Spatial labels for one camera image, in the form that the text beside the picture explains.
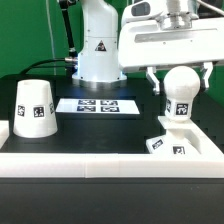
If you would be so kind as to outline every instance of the warning label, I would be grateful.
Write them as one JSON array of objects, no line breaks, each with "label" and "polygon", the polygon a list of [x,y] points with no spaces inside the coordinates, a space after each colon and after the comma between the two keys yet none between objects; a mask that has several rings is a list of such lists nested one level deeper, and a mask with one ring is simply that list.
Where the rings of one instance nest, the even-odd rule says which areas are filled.
[{"label": "warning label", "polygon": [[103,43],[103,41],[101,40],[100,43],[97,45],[95,51],[107,51],[106,47]]}]

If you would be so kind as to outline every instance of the upside-down cup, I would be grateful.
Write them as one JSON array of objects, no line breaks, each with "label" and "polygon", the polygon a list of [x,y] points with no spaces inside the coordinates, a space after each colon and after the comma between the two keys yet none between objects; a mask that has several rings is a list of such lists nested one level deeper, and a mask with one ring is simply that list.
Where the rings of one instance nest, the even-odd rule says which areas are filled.
[{"label": "upside-down cup", "polygon": [[13,132],[25,138],[42,138],[58,130],[50,83],[23,80],[17,85]]}]

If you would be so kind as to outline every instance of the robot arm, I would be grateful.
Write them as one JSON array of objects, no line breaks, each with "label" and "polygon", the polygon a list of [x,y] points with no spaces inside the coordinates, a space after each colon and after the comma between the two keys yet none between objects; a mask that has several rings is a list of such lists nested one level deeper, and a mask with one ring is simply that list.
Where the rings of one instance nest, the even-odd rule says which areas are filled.
[{"label": "robot arm", "polygon": [[[158,5],[153,2],[140,1],[124,11],[119,41],[121,69],[129,73],[146,70],[158,95],[156,70],[201,66],[201,89],[208,89],[213,62],[224,61],[224,19],[198,19],[196,0],[163,0],[164,4]],[[143,15],[139,6],[146,9],[145,5],[150,10]]]}]

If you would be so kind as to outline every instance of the green background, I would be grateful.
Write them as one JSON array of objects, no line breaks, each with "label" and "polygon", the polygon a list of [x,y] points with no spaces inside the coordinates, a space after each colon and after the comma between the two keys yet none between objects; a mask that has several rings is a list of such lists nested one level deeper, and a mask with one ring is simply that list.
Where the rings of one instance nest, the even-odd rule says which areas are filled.
[{"label": "green background", "polygon": [[[128,1],[107,0],[106,2],[116,8],[120,21]],[[68,46],[57,0],[49,0],[49,8],[56,58],[63,58],[68,55]],[[0,1],[0,9],[0,77],[19,73],[32,63],[52,58],[46,0]],[[70,7],[69,15],[75,47],[79,52],[83,44],[81,4]],[[35,69],[32,73],[53,74],[53,70]],[[163,77],[164,74],[165,72],[159,72],[158,76]],[[57,69],[57,75],[65,75],[64,69]],[[145,74],[129,74],[128,77],[143,78]],[[216,67],[210,78],[208,94],[224,106],[223,87],[224,67]]]}]

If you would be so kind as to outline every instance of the black table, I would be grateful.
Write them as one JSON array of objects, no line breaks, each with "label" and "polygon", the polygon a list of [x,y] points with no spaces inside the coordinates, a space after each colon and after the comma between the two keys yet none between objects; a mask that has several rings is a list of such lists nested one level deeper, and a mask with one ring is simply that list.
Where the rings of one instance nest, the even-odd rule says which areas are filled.
[{"label": "black table", "polygon": [[[56,114],[59,131],[43,139],[12,132],[19,80],[49,80],[60,98],[132,99],[140,115]],[[95,91],[63,76],[7,75],[0,79],[0,119],[10,137],[1,153],[148,153],[145,140],[164,133],[157,116],[165,97],[153,96],[147,80]],[[192,120],[224,150],[224,109],[206,94],[195,98]],[[0,223],[217,223],[224,220],[223,179],[1,178]]]}]

